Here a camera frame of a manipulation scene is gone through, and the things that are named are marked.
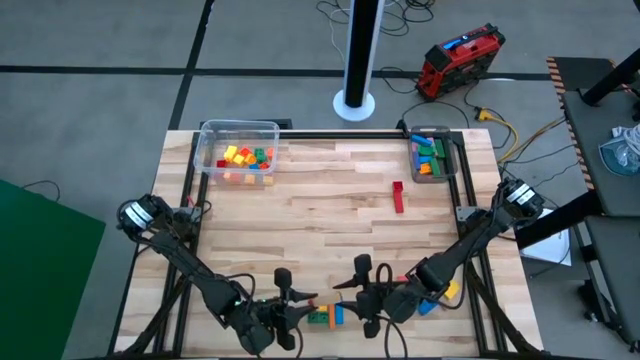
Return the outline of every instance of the blue object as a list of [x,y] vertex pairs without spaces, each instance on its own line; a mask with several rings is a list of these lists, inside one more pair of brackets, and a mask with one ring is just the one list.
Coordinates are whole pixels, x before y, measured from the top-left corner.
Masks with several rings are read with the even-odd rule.
[[336,325],[344,324],[344,309],[340,305],[336,305]]
[[422,302],[420,303],[420,306],[418,307],[418,314],[420,314],[420,316],[425,316],[431,310],[433,310],[436,307],[436,305],[437,304],[430,303],[427,300],[422,300]]
[[420,145],[424,145],[424,146],[431,146],[433,145],[433,142],[429,139],[425,139],[422,136],[418,136],[418,135],[411,135],[411,141],[418,143]]
[[413,166],[420,171],[420,155],[417,151],[413,151],[411,154],[413,155]]

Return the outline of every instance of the gray floor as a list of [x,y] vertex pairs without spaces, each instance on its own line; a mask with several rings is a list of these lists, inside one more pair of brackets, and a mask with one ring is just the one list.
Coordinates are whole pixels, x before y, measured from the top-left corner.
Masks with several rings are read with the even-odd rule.
[[[0,64],[181,67],[203,3],[5,0],[0,3]],[[311,0],[216,1],[198,66],[340,68],[328,21],[314,6]],[[546,72],[547,56],[619,61],[640,45],[640,13],[631,0],[443,0],[433,11],[434,21],[412,25],[406,37],[381,36],[376,67],[418,70],[434,43],[486,22],[498,25],[507,37],[491,68],[494,72]],[[344,26],[336,26],[335,38],[344,46]],[[107,223],[65,358],[106,351],[133,252],[133,245],[114,229],[115,209],[151,188],[180,80],[0,74],[0,152],[5,155],[0,178],[16,184],[54,180],[62,189],[61,203]],[[195,129],[210,118],[291,118],[296,128],[390,128],[406,108],[420,101],[415,94],[395,94],[374,80],[376,112],[367,122],[353,125],[337,118],[330,105],[340,84],[340,79],[197,77],[180,128]],[[393,84],[412,85],[406,80]],[[463,107],[461,92],[443,100]],[[483,81],[469,100],[500,111],[522,138],[561,115],[553,86],[544,81]],[[471,111],[465,110],[471,119]],[[464,126],[460,113],[440,104],[418,107],[406,119],[409,125]],[[506,136],[494,124],[471,126],[489,128],[494,143]],[[560,126],[534,143],[522,159],[568,143],[567,129]],[[575,161],[575,153],[567,150],[509,169],[537,183]],[[581,179],[573,167],[539,190],[562,204],[586,189],[573,185]],[[525,261],[525,267],[533,271],[540,265]],[[562,355],[637,358],[615,335],[582,319],[574,290],[584,276],[576,266],[530,281],[546,349]]]

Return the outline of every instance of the red battery charger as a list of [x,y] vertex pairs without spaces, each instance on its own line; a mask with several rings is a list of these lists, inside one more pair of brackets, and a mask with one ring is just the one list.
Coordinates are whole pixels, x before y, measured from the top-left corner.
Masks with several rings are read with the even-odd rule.
[[425,55],[416,89],[433,101],[487,73],[504,44],[498,28],[487,23],[440,45]]

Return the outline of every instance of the wooden tabletop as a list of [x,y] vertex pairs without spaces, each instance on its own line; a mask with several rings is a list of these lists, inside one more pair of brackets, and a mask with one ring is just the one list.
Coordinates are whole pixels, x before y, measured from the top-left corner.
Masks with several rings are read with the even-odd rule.
[[[500,181],[489,133],[481,129],[463,134],[476,197],[480,206],[488,207]],[[165,139],[153,192],[172,206],[180,202],[192,135],[192,131],[170,131]],[[199,179],[196,174],[194,198]],[[393,205],[391,184],[398,180],[404,182],[403,214],[396,214]],[[406,141],[281,140],[274,182],[270,187],[220,187],[212,181],[207,199],[213,208],[204,217],[198,248],[198,256],[215,272],[252,273],[258,298],[277,295],[273,283],[277,267],[292,271],[295,289],[326,293],[352,277],[353,258],[359,254],[371,254],[374,269],[387,262],[401,274],[457,239],[448,184],[412,181]],[[458,183],[465,198],[461,177]],[[516,244],[495,239],[488,253],[500,305],[525,338],[541,348]],[[116,350],[131,344],[158,309],[166,271],[167,261],[153,251],[136,261]],[[461,282],[461,267],[456,279]],[[355,293],[347,290],[342,296],[354,299]],[[456,311],[438,307],[424,317],[416,314],[399,325],[409,356],[477,355],[467,299],[465,303]],[[483,318],[491,348],[486,308]],[[384,357],[383,331],[375,339],[365,339],[360,321],[349,311],[345,324],[335,330],[307,324],[306,319],[300,329],[303,356]],[[395,333],[390,349],[392,355],[402,355]],[[294,357],[295,353],[274,342],[262,355]],[[246,356],[235,332],[218,325],[195,288],[183,356]]]

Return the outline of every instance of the red block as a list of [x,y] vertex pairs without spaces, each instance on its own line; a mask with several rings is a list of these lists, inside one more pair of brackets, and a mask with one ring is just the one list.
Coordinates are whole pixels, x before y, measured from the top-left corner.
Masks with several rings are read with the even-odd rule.
[[402,214],[404,212],[404,205],[402,204],[402,181],[393,182],[393,202],[396,205],[396,214]]

